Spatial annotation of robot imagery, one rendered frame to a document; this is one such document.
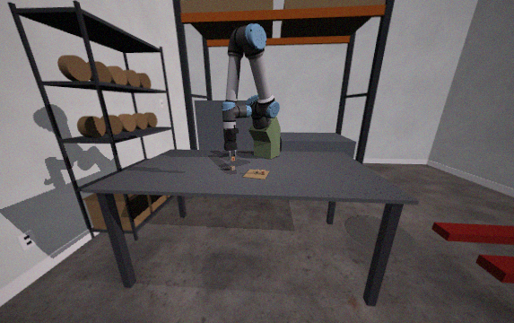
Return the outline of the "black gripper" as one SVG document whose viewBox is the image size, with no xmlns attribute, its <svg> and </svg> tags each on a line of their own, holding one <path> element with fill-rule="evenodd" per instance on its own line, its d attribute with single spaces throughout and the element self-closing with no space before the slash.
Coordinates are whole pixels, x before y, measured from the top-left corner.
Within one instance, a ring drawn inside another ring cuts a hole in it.
<svg viewBox="0 0 514 323">
<path fill-rule="evenodd" d="M 224 135 L 224 150 L 229 152 L 229 161 L 231 162 L 231 150 L 234 151 L 234 157 L 236 161 L 236 152 L 237 152 L 237 144 L 236 144 L 236 134 L 239 132 L 236 127 L 235 122 L 223 122 L 223 135 Z"/>
</svg>

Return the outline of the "tan flat mat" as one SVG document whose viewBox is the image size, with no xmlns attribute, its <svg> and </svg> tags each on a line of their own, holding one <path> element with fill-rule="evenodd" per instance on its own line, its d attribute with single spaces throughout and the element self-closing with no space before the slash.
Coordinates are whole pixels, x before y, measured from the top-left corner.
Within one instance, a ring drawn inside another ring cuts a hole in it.
<svg viewBox="0 0 514 323">
<path fill-rule="evenodd" d="M 249 170 L 243 178 L 252 178 L 252 179 L 266 179 L 266 176 L 268 175 L 269 171 L 266 170 L 265 175 L 261 175 L 261 170 L 259 171 L 259 174 L 255 174 L 255 170 Z"/>
</svg>

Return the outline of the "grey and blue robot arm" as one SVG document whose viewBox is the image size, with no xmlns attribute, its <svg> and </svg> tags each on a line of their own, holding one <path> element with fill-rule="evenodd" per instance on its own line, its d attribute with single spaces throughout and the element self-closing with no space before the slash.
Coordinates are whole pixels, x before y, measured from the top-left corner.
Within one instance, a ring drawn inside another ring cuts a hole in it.
<svg viewBox="0 0 514 323">
<path fill-rule="evenodd" d="M 234 34 L 235 33 L 235 34 Z M 222 103 L 223 122 L 235 122 L 236 118 L 252 117 L 253 127 L 263 129 L 275 118 L 280 105 L 274 100 L 266 73 L 263 54 L 266 46 L 266 32 L 259 24 L 249 24 L 233 31 L 228 46 L 228 77 L 226 100 Z M 244 50 L 244 52 L 242 52 Z M 246 101 L 246 105 L 237 104 L 240 64 L 243 54 L 249 60 L 251 71 L 257 87 L 257 94 Z"/>
</svg>

